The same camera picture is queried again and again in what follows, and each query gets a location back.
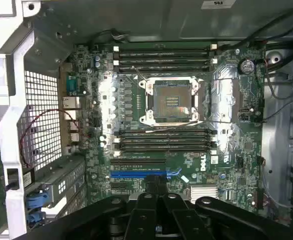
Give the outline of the blue card retention clip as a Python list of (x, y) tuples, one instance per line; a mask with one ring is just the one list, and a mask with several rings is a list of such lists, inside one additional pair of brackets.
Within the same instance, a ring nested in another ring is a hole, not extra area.
[(54, 187), (51, 184), (32, 184), (25, 190), (25, 206), (28, 210), (53, 208)]
[(31, 212), (26, 219), (26, 224), (29, 229), (42, 226), (45, 223), (46, 223), (46, 213), (42, 211)]

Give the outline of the small silver finned heatsink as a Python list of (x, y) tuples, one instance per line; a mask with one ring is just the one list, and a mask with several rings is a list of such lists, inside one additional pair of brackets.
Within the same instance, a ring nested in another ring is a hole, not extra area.
[(197, 199), (202, 197), (218, 198), (218, 188), (215, 185), (191, 185), (190, 201), (195, 203)]

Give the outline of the silver rear port block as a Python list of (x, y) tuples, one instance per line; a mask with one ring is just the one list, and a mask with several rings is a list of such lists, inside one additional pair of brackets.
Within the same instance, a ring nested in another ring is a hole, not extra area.
[(63, 96), (62, 97), (63, 109), (80, 109), (80, 98), (78, 96)]

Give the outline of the silver metal PC case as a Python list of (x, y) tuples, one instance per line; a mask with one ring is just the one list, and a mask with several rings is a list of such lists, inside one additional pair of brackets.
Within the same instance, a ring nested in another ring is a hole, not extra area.
[[(83, 180), (52, 208), (28, 210), (25, 189), (41, 168), (83, 155), (66, 153), (63, 143), (60, 68), (74, 46), (109, 43), (208, 42), (217, 44), (218, 54), (244, 46), (264, 49), (262, 207), (236, 207), (293, 227), (293, 0), (236, 0), (228, 9), (201, 9), (203, 1), (0, 0), (0, 157), (7, 217), (0, 239), (19, 240), (98, 202), (87, 203), (86, 168)], [(37, 211), (46, 213), (45, 224), (29, 229), (27, 217)], [(183, 240), (158, 193), (156, 211), (155, 240)]]

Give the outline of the shiny silver chipset heatsink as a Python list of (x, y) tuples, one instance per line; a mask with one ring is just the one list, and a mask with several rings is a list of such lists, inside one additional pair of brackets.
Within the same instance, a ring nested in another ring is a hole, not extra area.
[(234, 64), (220, 65), (210, 84), (211, 119), (215, 122), (237, 123), (242, 98), (240, 97), (238, 68)]

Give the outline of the white printed label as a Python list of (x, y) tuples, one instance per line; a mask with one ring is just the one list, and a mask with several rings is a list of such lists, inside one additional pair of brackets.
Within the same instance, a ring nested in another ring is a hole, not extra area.
[(236, 0), (204, 0), (202, 10), (230, 9)]

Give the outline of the green Dell motherboard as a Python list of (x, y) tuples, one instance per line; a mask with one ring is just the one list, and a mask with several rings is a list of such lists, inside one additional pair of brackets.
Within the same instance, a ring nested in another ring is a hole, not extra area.
[[(208, 48), (210, 58), (125, 58), (115, 59), (120, 49), (155, 48)], [(92, 204), (106, 197), (128, 199), (134, 193), (145, 191), (145, 178), (111, 178), (111, 171), (166, 171), (170, 192), (186, 196), (190, 201), (191, 185), (215, 185), (219, 200), (250, 212), (262, 208), (263, 189), (261, 163), (262, 128), (265, 74), (265, 50), (256, 47), (238, 47), (217, 53), (216, 43), (204, 41), (124, 42), (89, 46), (77, 44), (60, 67), (62, 98), (67, 95), (67, 76), (78, 76), (80, 108), (64, 109), (61, 125), (63, 144), (68, 154), (81, 153), (85, 157), (87, 203)], [(114, 135), (117, 131), (147, 131), (166, 127), (151, 127), (140, 123), (145, 115), (145, 90), (138, 87), (143, 80), (136, 71), (122, 73), (114, 67), (118, 60), (211, 60), (212, 64), (153, 64), (134, 65), (151, 68), (199, 68), (209, 67), (210, 72), (141, 72), (146, 78), (190, 77), (202, 79), (198, 94), (200, 120), (204, 123), (177, 128), (217, 130), (208, 133), (147, 133)], [(238, 65), (243, 59), (255, 61), (251, 74), (239, 74)], [(241, 97), (237, 123), (216, 122), (211, 119), (211, 82), (213, 73), (221, 66), (237, 66)], [(217, 142), (206, 152), (121, 152), (115, 137), (124, 136), (195, 136), (211, 135), (205, 141)], [(111, 159), (152, 158), (166, 159), (165, 164), (110, 164)], [(111, 189), (110, 183), (127, 183), (126, 189)]]

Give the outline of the blue serial port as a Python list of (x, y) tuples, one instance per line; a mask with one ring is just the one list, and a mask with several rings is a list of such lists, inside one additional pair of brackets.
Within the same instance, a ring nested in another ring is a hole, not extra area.
[(68, 96), (79, 95), (79, 77), (68, 75), (66, 78), (66, 93)]

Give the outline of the thin metal locking lever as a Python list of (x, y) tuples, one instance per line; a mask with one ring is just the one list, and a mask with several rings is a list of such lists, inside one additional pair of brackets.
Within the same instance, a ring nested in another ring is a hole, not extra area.
[(150, 133), (156, 133), (156, 132), (165, 132), (168, 130), (176, 130), (176, 129), (183, 128), (183, 127), (195, 126), (195, 125), (202, 124), (202, 123), (204, 123), (204, 121), (196, 120), (196, 121), (191, 121), (191, 122), (184, 123), (181, 125), (169, 126), (169, 127), (165, 127), (165, 128), (161, 128), (161, 129), (159, 128), (159, 129), (155, 129), (155, 130), (146, 130), (145, 133), (150, 134)]
[(133, 66), (131, 66), (131, 68), (133, 69), (133, 70), (135, 70), (136, 71), (136, 73), (137, 73), (137, 75), (139, 75), (144, 81), (147, 81), (147, 79), (141, 74), (141, 72), (133, 65)]

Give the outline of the silver CPU socket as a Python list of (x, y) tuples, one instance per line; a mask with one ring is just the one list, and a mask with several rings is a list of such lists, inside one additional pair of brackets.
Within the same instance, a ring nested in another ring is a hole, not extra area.
[(195, 76), (150, 77), (141, 80), (145, 113), (139, 122), (150, 127), (178, 127), (201, 122), (199, 92), (202, 79)]

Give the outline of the perforated slot cover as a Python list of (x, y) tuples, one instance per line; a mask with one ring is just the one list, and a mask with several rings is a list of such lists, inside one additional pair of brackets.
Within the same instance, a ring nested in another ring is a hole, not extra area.
[(85, 157), (81, 154), (63, 156), (36, 171), (35, 182), (31, 185), (53, 185), (54, 203), (56, 205), (65, 197), (70, 188), (74, 187), (78, 181), (84, 179), (85, 165)]

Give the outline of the long black expansion slot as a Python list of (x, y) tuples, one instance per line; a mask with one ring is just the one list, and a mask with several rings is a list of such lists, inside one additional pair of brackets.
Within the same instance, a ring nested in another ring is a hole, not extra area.
[(143, 165), (143, 164), (165, 164), (165, 158), (113, 158), (111, 165)]

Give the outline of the round coin cell battery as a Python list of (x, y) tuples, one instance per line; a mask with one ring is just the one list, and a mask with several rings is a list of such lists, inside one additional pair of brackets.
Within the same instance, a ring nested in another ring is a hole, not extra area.
[(238, 64), (238, 72), (241, 75), (249, 75), (255, 71), (256, 62), (250, 58), (242, 59)]

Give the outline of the blue expansion slot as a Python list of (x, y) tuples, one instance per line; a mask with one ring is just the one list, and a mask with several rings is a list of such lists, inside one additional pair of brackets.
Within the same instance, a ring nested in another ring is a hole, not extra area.
[(144, 179), (146, 176), (166, 176), (166, 171), (111, 171), (110, 177), (114, 179)]

